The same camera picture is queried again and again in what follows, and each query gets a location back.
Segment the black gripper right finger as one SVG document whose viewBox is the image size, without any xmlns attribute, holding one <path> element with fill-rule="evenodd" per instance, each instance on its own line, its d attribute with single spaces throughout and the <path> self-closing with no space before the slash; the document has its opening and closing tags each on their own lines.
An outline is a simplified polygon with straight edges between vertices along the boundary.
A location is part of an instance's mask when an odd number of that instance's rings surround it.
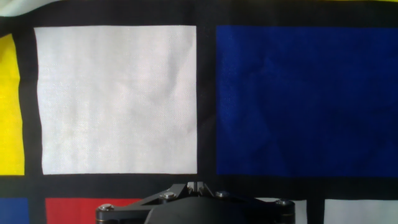
<svg viewBox="0 0 398 224">
<path fill-rule="evenodd" d="M 208 223 L 295 224 L 295 202 L 289 199 L 265 202 L 225 190 L 212 191 L 204 182 L 195 184 L 195 193 L 214 203 L 205 206 L 209 211 L 203 216 L 209 218 Z"/>
</svg>

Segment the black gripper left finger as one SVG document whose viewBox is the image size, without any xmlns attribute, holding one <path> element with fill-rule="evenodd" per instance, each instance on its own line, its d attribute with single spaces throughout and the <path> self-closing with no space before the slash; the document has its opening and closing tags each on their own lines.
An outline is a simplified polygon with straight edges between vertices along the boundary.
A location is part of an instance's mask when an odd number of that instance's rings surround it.
<svg viewBox="0 0 398 224">
<path fill-rule="evenodd" d="M 145 223 L 150 211 L 154 208 L 195 194 L 196 183 L 188 182 L 187 184 L 173 184 L 167 190 L 123 207 L 110 203 L 102 204 L 96 209 L 96 224 Z"/>
</svg>

